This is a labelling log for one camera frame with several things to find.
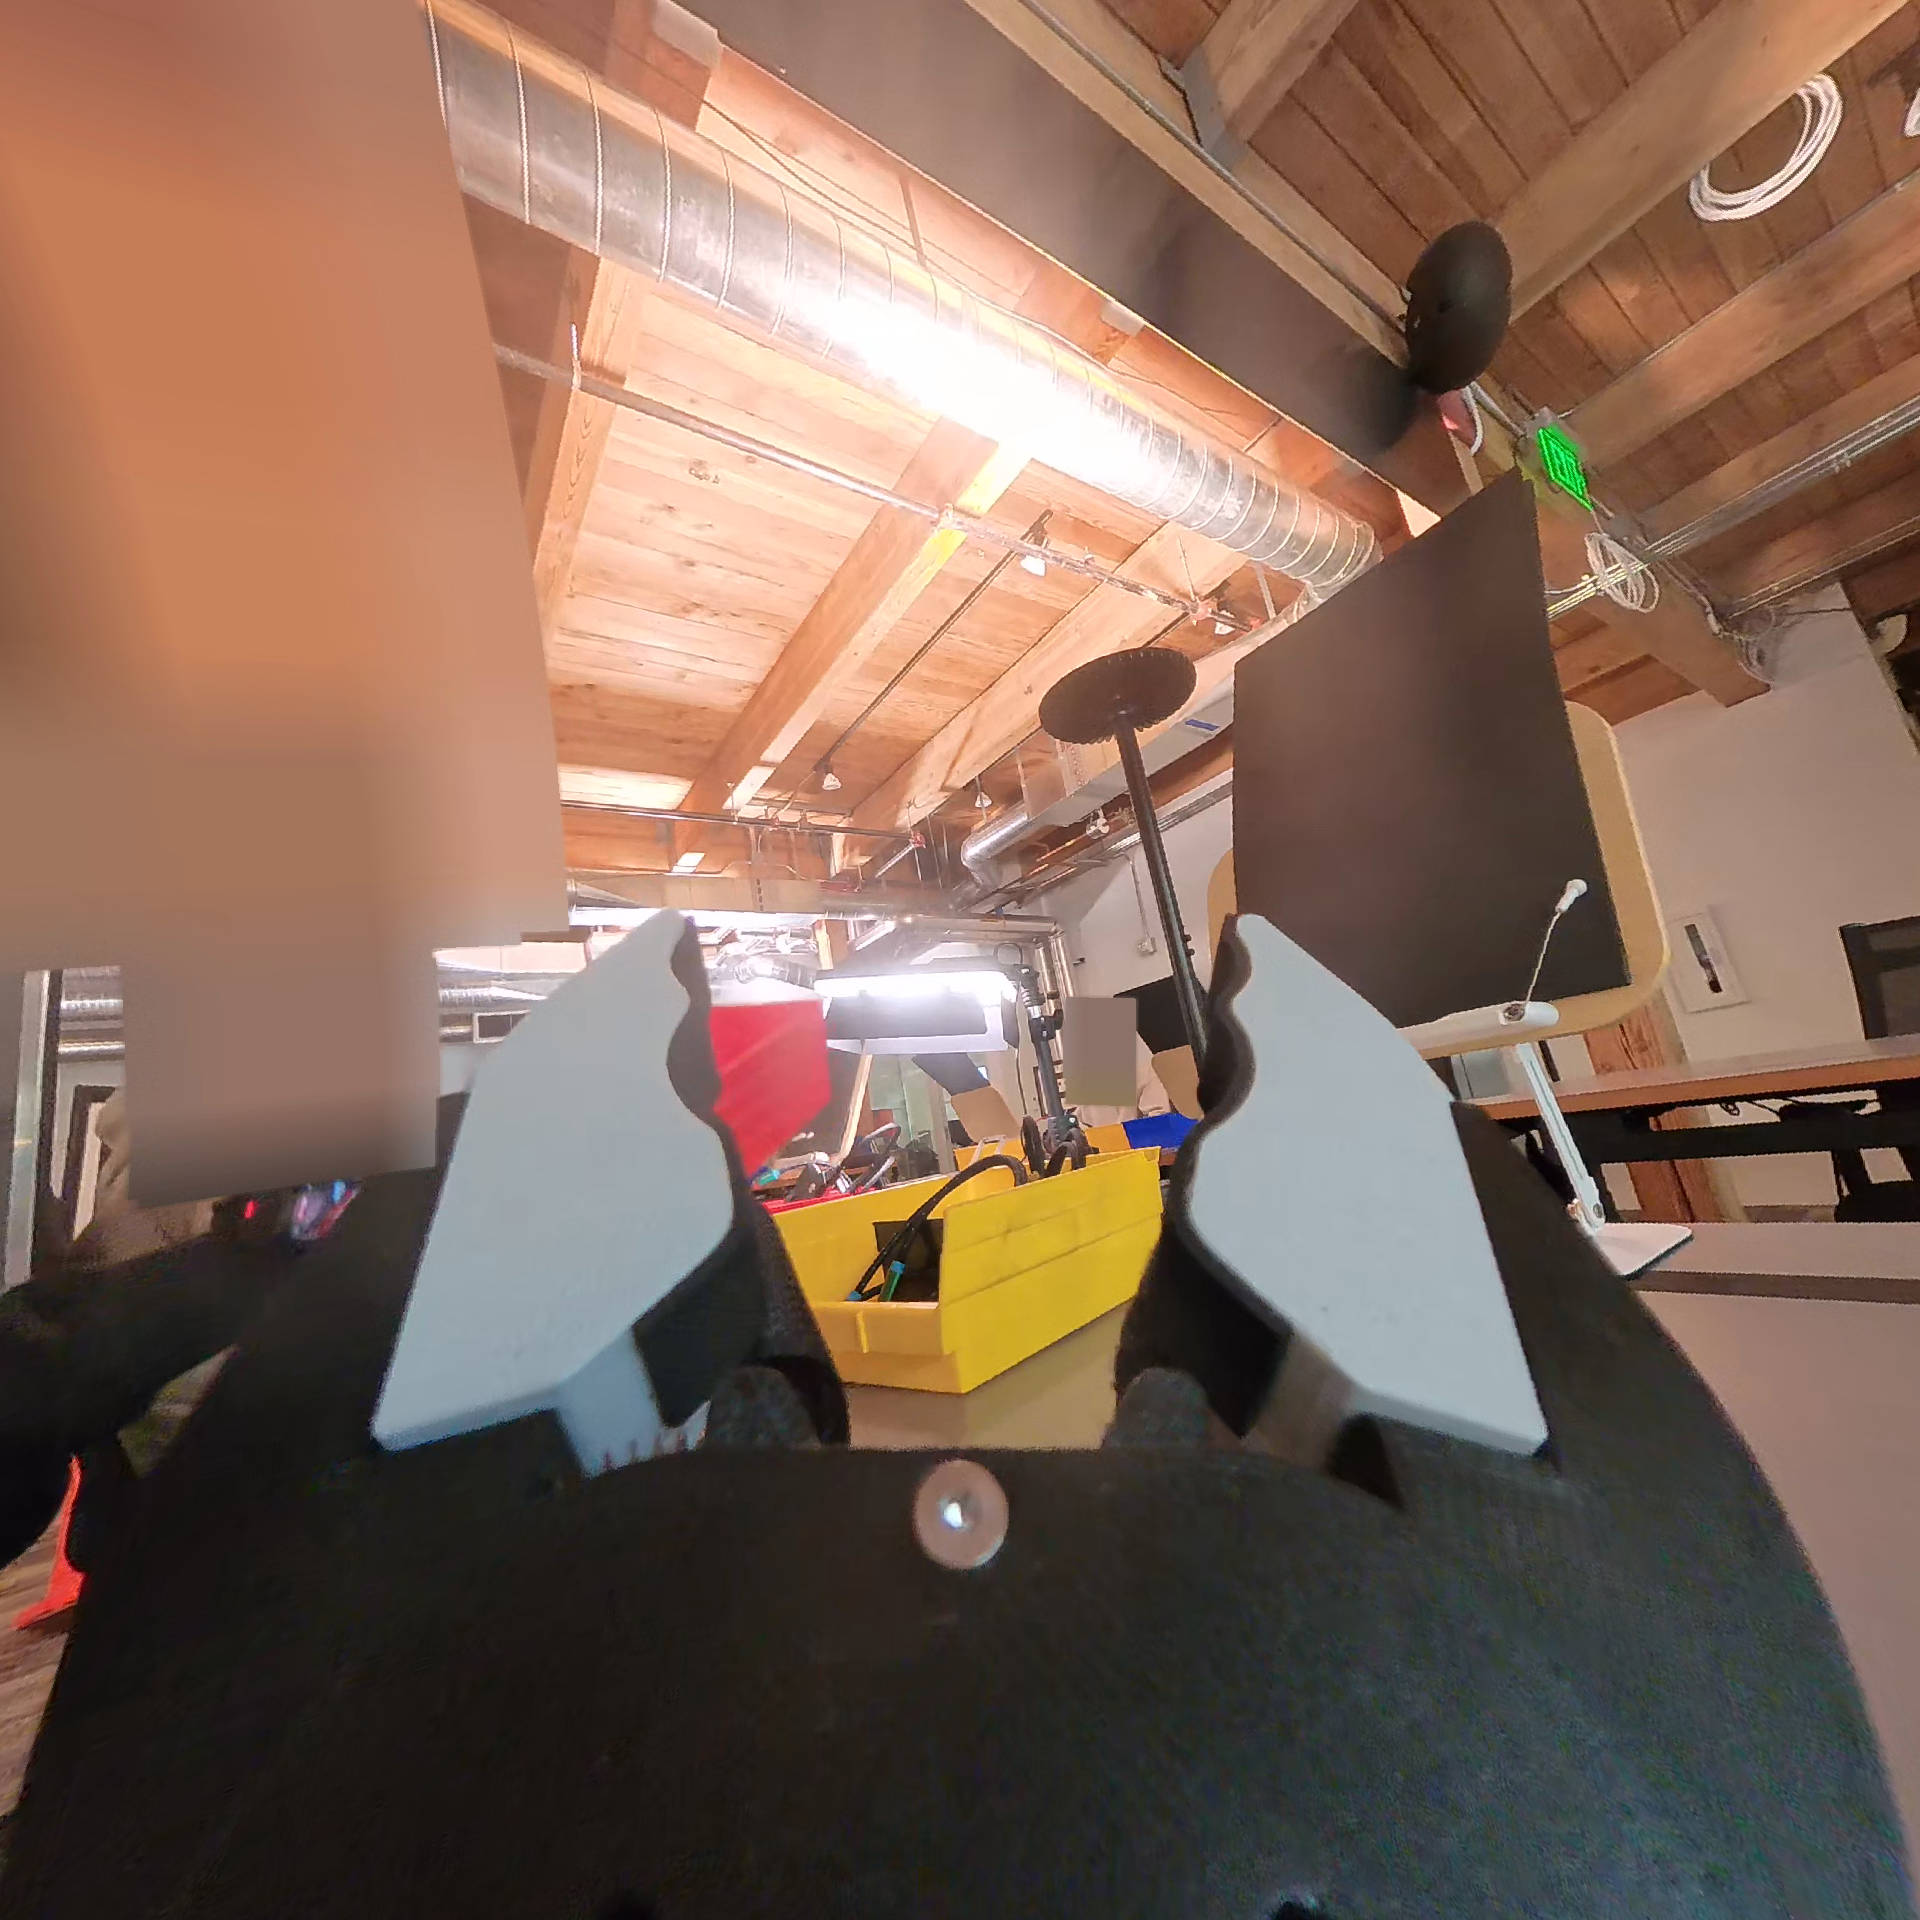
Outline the yellow plastic bin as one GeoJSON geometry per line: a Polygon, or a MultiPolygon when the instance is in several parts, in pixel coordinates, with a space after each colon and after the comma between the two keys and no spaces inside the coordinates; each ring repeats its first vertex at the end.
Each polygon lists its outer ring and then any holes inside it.
{"type": "Polygon", "coordinates": [[[840,1376],[960,1395],[1135,1299],[1161,1235],[1161,1157],[1096,1154],[1017,1183],[1009,1168],[772,1208],[840,1376]],[[892,1232],[928,1200],[934,1287],[884,1293],[892,1232]]]}

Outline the silver rectangular duct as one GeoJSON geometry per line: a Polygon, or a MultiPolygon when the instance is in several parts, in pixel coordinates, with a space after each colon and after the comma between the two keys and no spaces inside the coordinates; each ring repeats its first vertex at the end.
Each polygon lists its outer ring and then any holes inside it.
{"type": "Polygon", "coordinates": [[[971,882],[993,891],[1014,874],[1020,850],[1036,835],[1083,823],[1102,809],[1094,779],[1102,771],[1089,744],[1036,735],[1014,753],[1017,794],[960,848],[971,882]]]}

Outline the black pole disc stand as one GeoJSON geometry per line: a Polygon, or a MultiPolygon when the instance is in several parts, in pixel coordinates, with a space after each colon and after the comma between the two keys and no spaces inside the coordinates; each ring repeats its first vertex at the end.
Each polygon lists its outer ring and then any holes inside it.
{"type": "Polygon", "coordinates": [[[1160,643],[1102,656],[1058,678],[1041,702],[1043,729],[1064,744],[1112,739],[1121,755],[1124,789],[1151,887],[1169,946],[1169,963],[1195,1069],[1207,1064],[1207,1005],[1193,969],[1178,887],[1170,874],[1156,805],[1140,752],[1140,729],[1153,729],[1195,691],[1195,665],[1160,643]]]}

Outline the silver round air duct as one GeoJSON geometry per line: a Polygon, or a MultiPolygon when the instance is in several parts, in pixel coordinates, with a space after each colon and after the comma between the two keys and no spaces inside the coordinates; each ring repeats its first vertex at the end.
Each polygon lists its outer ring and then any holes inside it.
{"type": "Polygon", "coordinates": [[[482,7],[424,3],[424,23],[466,197],[1314,592],[1376,565],[1364,519],[1130,393],[1043,323],[617,98],[482,7]]]}

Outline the studio light panel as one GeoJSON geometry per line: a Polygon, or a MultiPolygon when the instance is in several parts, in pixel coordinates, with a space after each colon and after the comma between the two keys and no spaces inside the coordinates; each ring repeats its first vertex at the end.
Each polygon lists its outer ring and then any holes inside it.
{"type": "Polygon", "coordinates": [[[1015,1048],[1022,1021],[1017,979],[999,967],[894,967],[824,970],[831,1048],[870,1056],[987,1054],[1015,1048]]]}

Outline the black rectangular panel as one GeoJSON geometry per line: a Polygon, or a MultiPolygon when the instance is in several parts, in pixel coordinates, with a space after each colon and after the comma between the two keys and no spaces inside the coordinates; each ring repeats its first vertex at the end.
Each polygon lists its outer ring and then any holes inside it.
{"type": "Polygon", "coordinates": [[[1620,989],[1624,931],[1512,470],[1240,659],[1236,906],[1398,1026],[1620,989]]]}

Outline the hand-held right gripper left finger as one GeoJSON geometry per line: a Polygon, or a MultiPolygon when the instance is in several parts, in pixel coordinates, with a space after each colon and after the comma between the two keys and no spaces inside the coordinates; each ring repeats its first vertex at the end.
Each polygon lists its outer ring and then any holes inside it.
{"type": "Polygon", "coordinates": [[[702,943],[664,909],[470,1090],[370,1433],[559,1418],[585,1473],[706,1433],[841,1448],[849,1394],[719,1114],[702,943]]]}

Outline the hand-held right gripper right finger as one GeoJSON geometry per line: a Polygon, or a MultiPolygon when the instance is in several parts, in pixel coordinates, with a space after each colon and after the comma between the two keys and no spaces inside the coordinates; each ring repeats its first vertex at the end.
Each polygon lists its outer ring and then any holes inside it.
{"type": "Polygon", "coordinates": [[[1329,1466],[1355,1422],[1532,1458],[1551,1437],[1455,1097],[1259,913],[1222,927],[1206,1114],[1115,1351],[1115,1437],[1329,1466]]]}

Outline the person's left forearm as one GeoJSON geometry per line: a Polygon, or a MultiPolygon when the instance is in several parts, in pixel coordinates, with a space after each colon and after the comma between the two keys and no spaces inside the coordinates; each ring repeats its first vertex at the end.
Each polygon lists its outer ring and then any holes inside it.
{"type": "Polygon", "coordinates": [[[166,1384],[234,1346],[303,1253],[220,1241],[211,1206],[186,1238],[107,1263],[83,1259],[73,1241],[6,1288],[8,1565],[52,1523],[68,1459],[107,1447],[166,1384]]]}

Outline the red plastic bin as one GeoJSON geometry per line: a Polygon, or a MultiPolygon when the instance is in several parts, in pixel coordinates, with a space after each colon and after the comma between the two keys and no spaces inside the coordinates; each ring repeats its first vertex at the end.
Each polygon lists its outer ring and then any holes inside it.
{"type": "Polygon", "coordinates": [[[708,1034],[719,1072],[714,1114],[744,1169],[756,1175],[831,1099],[825,1002],[723,1000],[711,1008],[708,1034]]]}

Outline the black ceiling dome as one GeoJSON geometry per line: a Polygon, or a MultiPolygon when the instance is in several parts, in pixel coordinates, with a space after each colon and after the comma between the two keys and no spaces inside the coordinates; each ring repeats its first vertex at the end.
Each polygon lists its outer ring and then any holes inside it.
{"type": "Polygon", "coordinates": [[[1514,262],[1499,229],[1456,223],[1409,271],[1409,381],[1430,394],[1467,389],[1494,365],[1512,322],[1514,262]]]}

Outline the black tripod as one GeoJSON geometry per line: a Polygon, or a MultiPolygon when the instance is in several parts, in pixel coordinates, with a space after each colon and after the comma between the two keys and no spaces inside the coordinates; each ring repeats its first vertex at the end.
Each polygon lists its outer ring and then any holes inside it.
{"type": "Polygon", "coordinates": [[[1001,970],[1015,982],[1025,1030],[1036,1054],[1041,1114],[1022,1119],[1022,1152],[1026,1168],[1043,1179],[1079,1169],[1096,1154],[1086,1129],[1065,1106],[1064,1072],[1054,1057],[1054,1039],[1064,1021],[1050,1010],[1050,999],[1033,967],[1004,961],[1001,970]]]}

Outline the orange object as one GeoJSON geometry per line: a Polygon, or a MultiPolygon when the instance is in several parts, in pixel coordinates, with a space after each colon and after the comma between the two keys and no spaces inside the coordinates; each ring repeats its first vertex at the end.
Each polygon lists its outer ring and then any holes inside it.
{"type": "Polygon", "coordinates": [[[73,1565],[68,1555],[68,1535],[81,1498],[81,1486],[83,1463],[79,1456],[73,1456],[68,1459],[64,1498],[58,1509],[52,1523],[52,1555],[48,1561],[47,1579],[42,1584],[39,1595],[15,1616],[15,1631],[38,1631],[44,1626],[62,1625],[81,1601],[86,1575],[73,1565]]]}

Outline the black ceiling baffle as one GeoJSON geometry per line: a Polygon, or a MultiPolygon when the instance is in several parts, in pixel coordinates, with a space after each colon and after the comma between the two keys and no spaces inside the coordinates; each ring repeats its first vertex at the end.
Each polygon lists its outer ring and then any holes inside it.
{"type": "Polygon", "coordinates": [[[1412,391],[1282,265],[959,2],[704,2],[723,42],[1398,488],[1412,391]]]}

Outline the wooden office desk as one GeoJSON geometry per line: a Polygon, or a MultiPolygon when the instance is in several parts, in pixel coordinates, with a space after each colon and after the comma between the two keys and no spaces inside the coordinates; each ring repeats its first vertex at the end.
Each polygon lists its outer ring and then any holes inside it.
{"type": "Polygon", "coordinates": [[[1918,1039],[1564,1079],[1547,1090],[1592,1168],[1892,1149],[1915,1175],[1918,1039]]]}

